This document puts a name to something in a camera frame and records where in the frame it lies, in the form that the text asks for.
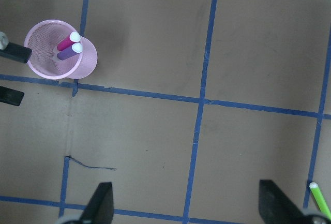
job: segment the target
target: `green marker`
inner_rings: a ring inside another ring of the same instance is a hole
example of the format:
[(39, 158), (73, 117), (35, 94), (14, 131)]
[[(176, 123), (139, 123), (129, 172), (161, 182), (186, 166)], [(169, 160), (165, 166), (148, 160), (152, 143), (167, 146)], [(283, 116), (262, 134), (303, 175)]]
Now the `green marker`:
[(326, 201), (325, 201), (325, 199), (322, 195), (322, 192), (321, 192), (319, 186), (317, 185), (317, 183), (315, 183), (315, 182), (310, 183), (309, 188), (316, 200), (317, 205), (320, 208), (320, 211), (331, 220), (331, 212), (329, 210), (329, 207), (326, 204)]

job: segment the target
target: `marker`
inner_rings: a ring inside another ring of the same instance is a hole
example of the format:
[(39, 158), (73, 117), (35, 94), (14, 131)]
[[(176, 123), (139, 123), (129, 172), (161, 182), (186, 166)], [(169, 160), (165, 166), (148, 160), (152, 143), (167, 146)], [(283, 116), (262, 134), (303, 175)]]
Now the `marker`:
[(70, 47), (71, 45), (81, 41), (81, 36), (77, 32), (72, 32), (70, 35), (68, 35), (64, 40), (62, 40), (56, 48), (59, 51), (63, 51), (64, 49)]
[(56, 57), (60, 60), (65, 60), (67, 58), (73, 57), (77, 54), (80, 54), (83, 51), (83, 46), (80, 43), (75, 43), (72, 46), (64, 49), (59, 52)]
[(329, 207), (326, 204), (326, 201), (322, 195), (322, 192), (319, 188), (319, 186), (317, 185), (317, 183), (312, 182), (309, 184), (309, 188), (316, 200), (317, 205), (320, 208), (320, 211), (326, 215), (329, 219), (331, 219), (331, 212), (329, 210)]

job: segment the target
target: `pink mesh pencil cup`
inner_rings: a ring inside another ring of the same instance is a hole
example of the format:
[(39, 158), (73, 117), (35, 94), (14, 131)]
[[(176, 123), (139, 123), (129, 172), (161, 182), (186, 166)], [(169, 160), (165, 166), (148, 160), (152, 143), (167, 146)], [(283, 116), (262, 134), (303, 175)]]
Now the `pink mesh pencil cup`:
[(83, 51), (63, 61), (54, 61), (54, 50), (72, 32), (77, 32), (71, 25), (60, 20), (46, 20), (36, 24), (27, 34), (25, 47), (32, 49), (27, 62), (37, 75), (58, 80), (62, 78), (80, 79), (93, 72), (97, 65), (98, 55), (94, 45), (81, 37), (79, 43)]

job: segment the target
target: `pink marker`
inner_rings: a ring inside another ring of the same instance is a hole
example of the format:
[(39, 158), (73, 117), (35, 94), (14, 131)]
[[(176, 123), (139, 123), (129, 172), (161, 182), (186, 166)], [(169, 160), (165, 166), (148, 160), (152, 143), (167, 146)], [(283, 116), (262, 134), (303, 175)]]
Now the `pink marker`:
[(69, 46), (81, 41), (81, 36), (77, 32), (72, 32), (68, 35), (64, 40), (62, 40), (58, 45), (57, 49), (59, 51), (63, 51), (64, 49), (68, 48)]

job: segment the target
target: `blue tape line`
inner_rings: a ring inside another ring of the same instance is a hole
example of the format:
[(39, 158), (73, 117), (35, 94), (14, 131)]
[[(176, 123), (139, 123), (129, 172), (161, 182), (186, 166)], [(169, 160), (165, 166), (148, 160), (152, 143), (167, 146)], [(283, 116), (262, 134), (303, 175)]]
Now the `blue tape line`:
[(323, 119), (331, 120), (331, 114), (323, 114)]
[(70, 162), (70, 159), (68, 157), (64, 157), (62, 185), (61, 185), (61, 197), (60, 197), (61, 207), (60, 207), (59, 214), (58, 214), (59, 217), (63, 216), (64, 209), (65, 209), (64, 204), (66, 202), (66, 194), (67, 194), (69, 162)]
[(36, 200), (36, 199), (29, 199), (29, 198), (0, 196), (0, 201), (35, 204), (35, 205), (43, 205), (43, 206), (51, 206), (51, 207), (60, 207), (59, 202)]
[(64, 87), (64, 88), (72, 88), (74, 86), (73, 83), (69, 83), (69, 82), (59, 83), (57, 80), (19, 77), (19, 76), (4, 75), (4, 74), (0, 74), (0, 80), (16, 81), (16, 82), (24, 82), (24, 83), (37, 83), (37, 84), (58, 86), (58, 87)]
[(313, 176), (314, 176), (315, 163), (316, 163), (316, 158), (317, 158), (317, 150), (319, 147), (319, 141), (320, 141), (320, 135), (321, 135), (321, 128), (322, 128), (322, 118), (318, 118), (317, 124), (316, 124), (315, 136), (314, 136), (314, 143), (312, 145), (312, 152), (311, 152), (311, 158), (310, 158), (310, 165), (309, 165), (309, 172), (308, 172), (308, 179), (307, 179), (307, 186), (306, 186), (306, 191), (305, 191), (303, 208), (307, 208), (308, 203), (309, 203), (309, 196), (310, 196), (309, 184), (312, 182)]
[(162, 215), (162, 214), (154, 214), (154, 213), (146, 213), (146, 212), (138, 212), (138, 211), (130, 211), (130, 210), (115, 210), (114, 213), (117, 215), (128, 215), (128, 216), (145, 217), (145, 218), (161, 219), (161, 220), (172, 220), (172, 221), (182, 221), (183, 219), (181, 216)]
[(80, 205), (80, 204), (70, 204), (70, 203), (66, 203), (64, 204), (65, 208), (70, 208), (72, 210), (84, 210), (86, 208), (85, 205)]
[(184, 211), (183, 211), (183, 221), (182, 221), (183, 224), (187, 224), (189, 221), (190, 203), (191, 203), (191, 197), (192, 197), (195, 165), (196, 165), (197, 154), (198, 154), (200, 127), (201, 127), (205, 93), (206, 93), (205, 91), (206, 91), (206, 83), (207, 83), (207, 69), (208, 69), (208, 63), (209, 63), (210, 48), (212, 45), (212, 36), (213, 36), (213, 29), (214, 29), (216, 6), (217, 6), (217, 0), (212, 0), (211, 6), (210, 6), (209, 22), (208, 22), (208, 30), (207, 30), (207, 38), (206, 38), (206, 46), (205, 46), (205, 55), (204, 55), (202, 75), (201, 75), (199, 106), (198, 106), (197, 119), (196, 119), (195, 128), (194, 128), (191, 162), (190, 162), (190, 169), (189, 169), (189, 175), (188, 175), (188, 181), (187, 181), (185, 205), (184, 205)]
[(280, 114), (307, 116), (307, 117), (314, 117), (314, 118), (318, 118), (320, 116), (319, 113), (315, 113), (315, 112), (293, 110), (293, 109), (283, 109), (283, 108), (268, 107), (268, 106), (254, 105), (254, 104), (248, 104), (248, 103), (231, 102), (231, 101), (205, 99), (205, 104), (220, 105), (220, 106), (230, 107), (230, 108), (266, 111), (266, 112), (280, 113)]
[(82, 83), (78, 84), (78, 88), (87, 89), (90, 91), (101, 91), (101, 92), (125, 94), (132, 96), (143, 96), (143, 97), (159, 98), (165, 100), (184, 101), (184, 102), (193, 102), (193, 103), (199, 102), (199, 99), (195, 97), (168, 95), (168, 94), (145, 92), (145, 91), (135, 91), (132, 89), (123, 89), (123, 88), (115, 88), (115, 87), (105, 88), (103, 86), (82, 84)]
[(190, 223), (198, 223), (198, 224), (240, 224), (236, 222), (228, 222), (228, 221), (221, 221), (221, 220), (206, 220), (206, 219), (197, 219), (197, 218), (190, 218)]
[(78, 92), (78, 79), (75, 79), (73, 81), (73, 87), (72, 87), (72, 97), (75, 97), (75, 95)]
[[(319, 113), (322, 116), (323, 116), (323, 112), (324, 112), (324, 108), (325, 108), (325, 100), (326, 100), (327, 84), (328, 84), (328, 80), (329, 80), (330, 65), (331, 65), (331, 27), (330, 27), (330, 31), (329, 31), (329, 40), (328, 40), (328, 45), (327, 45), (323, 84), (322, 84), (320, 107), (319, 107)], [(312, 148), (312, 152), (311, 152), (308, 179), (307, 179), (307, 187), (306, 187), (303, 207), (308, 207), (308, 203), (309, 203), (309, 195), (310, 195), (309, 184), (312, 182), (313, 177), (314, 177), (317, 151), (319, 148), (320, 134), (321, 134), (321, 128), (322, 128), (322, 120), (323, 120), (322, 116), (317, 119), (316, 131), (315, 131), (313, 148)]]
[[(165, 99), (165, 100), (199, 103), (199, 98), (195, 98), (195, 97), (186, 97), (186, 96), (178, 96), (178, 95), (153, 93), (153, 92), (135, 91), (132, 89), (123, 89), (123, 88), (115, 88), (115, 87), (105, 88), (104, 86), (99, 86), (99, 85), (78, 83), (78, 80), (76, 80), (76, 79), (74, 80), (74, 83), (69, 83), (69, 82), (59, 83), (58, 81), (48, 80), (48, 79), (18, 77), (18, 76), (0, 74), (0, 80), (37, 83), (37, 84), (44, 84), (44, 85), (50, 85), (50, 86), (73, 88), (73, 97), (76, 95), (78, 88), (81, 88), (81, 89), (86, 89), (86, 90), (90, 90), (90, 91), (101, 91), (101, 92), (124, 94), (124, 95), (133, 95), (133, 96), (159, 98), (159, 99)], [(266, 112), (271, 112), (271, 113), (307, 116), (307, 117), (314, 117), (314, 118), (318, 118), (321, 115), (319, 113), (310, 112), (310, 111), (284, 109), (284, 108), (268, 107), (268, 106), (262, 106), (262, 105), (254, 105), (254, 104), (248, 104), (248, 103), (222, 101), (222, 100), (205, 99), (204, 104), (220, 105), (220, 106), (230, 107), (230, 108), (266, 111)], [(323, 114), (322, 118), (331, 120), (331, 114)]]
[(79, 28), (79, 34), (81, 36), (84, 36), (84, 34), (85, 34), (86, 19), (87, 19), (87, 10), (88, 10), (88, 0), (83, 0), (82, 15), (81, 15), (81, 25), (80, 25), (80, 28)]

